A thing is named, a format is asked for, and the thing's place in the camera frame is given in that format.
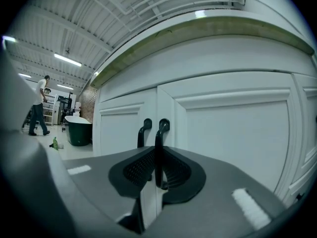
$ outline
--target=man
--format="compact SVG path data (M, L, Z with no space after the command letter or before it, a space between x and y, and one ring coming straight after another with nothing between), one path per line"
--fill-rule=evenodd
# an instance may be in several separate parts
M45 86L47 85L47 83L49 82L49 80L50 80L50 76L48 76L48 75L45 76L44 79L41 79L38 82L36 89L35 89L35 94L36 94L37 99L32 106L32 115L31 115L30 130L29 130L29 135L31 135L31 136L36 136L36 133L34 133L36 120L38 120L40 122L44 136L50 133L50 131L46 127L46 124L45 124L44 118L43 118L43 101L47 102L47 99L44 95L44 89L45 89Z

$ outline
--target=white t-shirt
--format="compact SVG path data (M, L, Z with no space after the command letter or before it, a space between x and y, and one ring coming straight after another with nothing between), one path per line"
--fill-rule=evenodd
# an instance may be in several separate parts
M45 85L46 85L46 80L45 80L45 79L41 79L41 80L38 82L38 84L36 85L36 89L35 89L36 101L34 102L33 105L42 104L42 102L43 102L43 96L42 96L42 94L41 94L40 89L43 89L43 91L44 91Z

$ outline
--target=dark green bathtub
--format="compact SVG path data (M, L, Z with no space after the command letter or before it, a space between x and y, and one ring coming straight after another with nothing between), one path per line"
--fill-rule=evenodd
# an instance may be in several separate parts
M84 146L90 143L93 125L82 117L66 116L66 134L69 143Z

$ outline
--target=white textured pad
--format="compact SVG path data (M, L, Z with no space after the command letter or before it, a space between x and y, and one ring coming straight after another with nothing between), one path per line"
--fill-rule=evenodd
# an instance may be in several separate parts
M232 192L232 196L255 230L259 230L271 222L270 217L244 188L236 189Z
M76 174L79 174L79 173L82 173L82 172L89 171L90 169L91 169L91 167L89 167L88 165L84 165L84 166L81 166L81 167L68 169L67 171L68 171L68 173L70 175L76 175Z

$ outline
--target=white ceiling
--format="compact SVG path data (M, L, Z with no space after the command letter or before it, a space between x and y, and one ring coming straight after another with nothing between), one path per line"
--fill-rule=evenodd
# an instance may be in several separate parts
M18 42L7 41L6 49L13 66L32 80L48 74L52 85L78 93L116 49L142 30L186 11L228 6L227 0L29 0L7 33Z

